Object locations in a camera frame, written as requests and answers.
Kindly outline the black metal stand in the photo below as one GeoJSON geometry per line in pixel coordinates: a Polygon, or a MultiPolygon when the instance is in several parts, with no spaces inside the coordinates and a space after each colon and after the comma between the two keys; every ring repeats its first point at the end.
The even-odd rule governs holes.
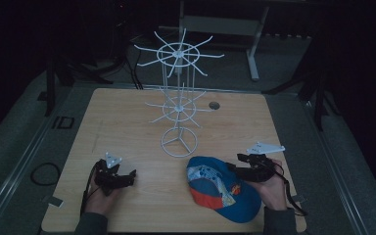
{"type": "Polygon", "coordinates": [[[308,70],[303,74],[294,74],[290,80],[274,88],[263,90],[262,94],[275,95],[297,85],[298,83],[302,83],[303,86],[298,92],[298,98],[300,101],[308,104],[310,99],[315,97],[313,120],[317,129],[322,131],[322,117],[326,114],[324,103],[331,104],[325,95],[328,76],[329,70],[326,69],[308,70]]]}
{"type": "Polygon", "coordinates": [[[95,71],[88,69],[67,56],[50,56],[47,60],[46,91],[44,92],[44,100],[46,101],[47,105],[45,113],[46,117],[50,116],[55,108],[56,79],[59,79],[60,83],[64,86],[73,86],[74,78],[71,71],[77,71],[84,77],[97,83],[112,84],[111,81],[102,78],[95,71]]]}

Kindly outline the blue and orange cap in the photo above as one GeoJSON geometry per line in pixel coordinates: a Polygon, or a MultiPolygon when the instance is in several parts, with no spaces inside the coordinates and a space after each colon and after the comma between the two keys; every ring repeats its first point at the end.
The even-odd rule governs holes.
{"type": "Polygon", "coordinates": [[[186,172],[190,193],[199,206],[237,223],[249,222],[259,213],[259,193],[235,174],[231,164],[214,157],[193,157],[186,172]]]}

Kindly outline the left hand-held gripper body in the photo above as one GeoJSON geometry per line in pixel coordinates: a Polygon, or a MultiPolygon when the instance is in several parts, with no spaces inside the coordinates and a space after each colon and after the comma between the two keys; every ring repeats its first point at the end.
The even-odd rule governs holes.
{"type": "Polygon", "coordinates": [[[106,153],[103,159],[95,164],[95,183],[102,189],[106,196],[109,196],[113,190],[124,188],[129,175],[119,175],[121,158],[106,153]]]}

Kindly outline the person's left hand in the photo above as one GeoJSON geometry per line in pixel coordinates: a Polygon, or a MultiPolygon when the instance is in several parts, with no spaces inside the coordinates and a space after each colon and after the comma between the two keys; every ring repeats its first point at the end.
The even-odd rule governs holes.
{"type": "Polygon", "coordinates": [[[113,190],[109,196],[106,196],[98,185],[94,182],[90,186],[90,195],[87,197],[85,212],[92,212],[107,216],[109,212],[114,208],[118,201],[118,195],[120,190],[113,190]]]}

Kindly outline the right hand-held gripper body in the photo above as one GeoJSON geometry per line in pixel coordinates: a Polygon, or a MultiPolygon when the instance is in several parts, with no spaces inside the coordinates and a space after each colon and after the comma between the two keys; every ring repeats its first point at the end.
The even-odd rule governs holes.
{"type": "Polygon", "coordinates": [[[280,145],[266,144],[257,142],[250,147],[245,155],[251,155],[252,159],[249,163],[250,167],[247,168],[246,181],[252,182],[265,182],[270,179],[276,171],[276,163],[269,159],[266,155],[272,153],[283,152],[285,147],[280,145]]]}

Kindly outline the person's right hand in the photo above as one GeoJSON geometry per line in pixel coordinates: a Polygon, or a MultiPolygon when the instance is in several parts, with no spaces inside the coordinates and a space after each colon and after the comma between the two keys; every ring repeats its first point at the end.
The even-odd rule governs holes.
{"type": "Polygon", "coordinates": [[[277,164],[275,168],[277,173],[265,182],[250,182],[251,185],[260,195],[264,205],[273,211],[285,211],[287,207],[285,184],[283,179],[279,176],[281,172],[280,161],[274,160],[277,164]]]}

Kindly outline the white metal desk frame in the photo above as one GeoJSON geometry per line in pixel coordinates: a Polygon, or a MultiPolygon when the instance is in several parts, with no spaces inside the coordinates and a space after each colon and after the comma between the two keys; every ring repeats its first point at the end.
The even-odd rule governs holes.
{"type": "Polygon", "coordinates": [[[251,80],[258,81],[259,70],[255,54],[262,36],[262,31],[269,8],[262,8],[258,20],[240,20],[189,15],[185,11],[187,1],[188,0],[179,0],[179,36],[182,36],[184,29],[194,32],[251,36],[254,41],[253,44],[246,50],[246,57],[249,65],[251,80]]]}

